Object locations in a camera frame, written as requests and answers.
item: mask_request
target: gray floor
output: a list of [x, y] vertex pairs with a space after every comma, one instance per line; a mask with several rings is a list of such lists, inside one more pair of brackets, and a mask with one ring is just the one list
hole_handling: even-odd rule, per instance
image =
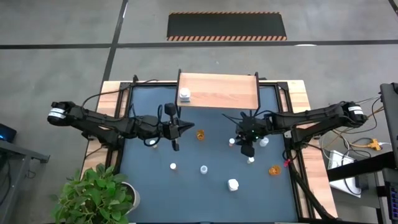
[[[110, 43], [121, 0], [0, 0], [0, 45]], [[289, 40], [398, 39], [398, 17], [387, 0], [131, 0], [119, 42], [165, 42], [170, 11], [280, 11]], [[47, 165], [32, 164], [12, 223], [48, 223], [48, 195], [81, 167], [87, 142], [72, 128], [47, 123], [52, 101], [82, 101], [100, 90], [108, 49], [0, 50], [0, 123], [19, 132], [16, 144], [51, 154]], [[301, 79], [312, 108], [376, 96], [380, 83], [397, 82], [398, 45], [318, 47], [214, 47], [119, 49], [110, 80], [174, 80], [187, 72], [248, 74]], [[96, 100], [88, 104], [95, 108]], [[364, 105], [370, 112], [370, 103]], [[350, 140], [389, 141], [383, 113], [378, 127]], [[362, 129], [372, 127], [369, 121]], [[326, 140], [332, 138], [327, 134]], [[343, 150], [334, 144], [331, 149]], [[369, 151], [372, 155], [382, 152]], [[368, 207], [335, 201], [344, 220], [376, 222]]]

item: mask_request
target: orange and black striped border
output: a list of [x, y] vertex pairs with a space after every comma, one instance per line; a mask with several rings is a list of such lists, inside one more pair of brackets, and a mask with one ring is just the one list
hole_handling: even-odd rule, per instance
[[171, 12], [173, 14], [280, 14], [279, 12]]
[[281, 41], [286, 36], [171, 36], [168, 41]]

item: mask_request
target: wooden platform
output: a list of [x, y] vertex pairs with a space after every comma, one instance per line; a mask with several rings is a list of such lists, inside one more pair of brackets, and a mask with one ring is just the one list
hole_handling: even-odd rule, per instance
[[254, 75], [181, 73], [178, 92], [181, 88], [188, 88], [191, 97], [190, 102], [181, 102], [178, 96], [178, 106], [252, 110], [259, 107]]

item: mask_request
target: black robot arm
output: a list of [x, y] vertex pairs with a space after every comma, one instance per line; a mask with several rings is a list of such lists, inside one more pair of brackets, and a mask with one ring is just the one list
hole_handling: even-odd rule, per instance
[[175, 106], [165, 104], [165, 112], [170, 121], [161, 122], [162, 106], [158, 108], [158, 117], [151, 115], [135, 116], [132, 118], [114, 118], [106, 114], [97, 113], [77, 106], [73, 102], [53, 102], [47, 121], [55, 126], [72, 126], [82, 131], [85, 138], [94, 136], [106, 147], [117, 149], [121, 147], [121, 138], [139, 138], [145, 140], [166, 138], [173, 141], [174, 150], [178, 150], [175, 140], [193, 123], [175, 118]]
[[[253, 142], [262, 139], [268, 134], [291, 133], [291, 149], [299, 150], [306, 146], [312, 137], [327, 133], [328, 131], [345, 126], [358, 128], [368, 117], [363, 115], [361, 107], [354, 102], [340, 102], [326, 108], [304, 111], [301, 113], [275, 113], [263, 111], [254, 116], [247, 116], [241, 112], [242, 121], [236, 126], [237, 142], [242, 154], [253, 157]], [[298, 128], [302, 124], [315, 123], [308, 128]]]

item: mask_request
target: white flower pot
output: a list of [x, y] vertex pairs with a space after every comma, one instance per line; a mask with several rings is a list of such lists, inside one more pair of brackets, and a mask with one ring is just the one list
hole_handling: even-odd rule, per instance
[[122, 185], [127, 187], [127, 195], [130, 195], [133, 200], [132, 200], [132, 208], [126, 213], [130, 213], [131, 211], [133, 211], [134, 209], [136, 209], [139, 205], [139, 202], [141, 201], [141, 197], [139, 196], [138, 191], [132, 187], [131, 184], [127, 183], [127, 182], [122, 182]]

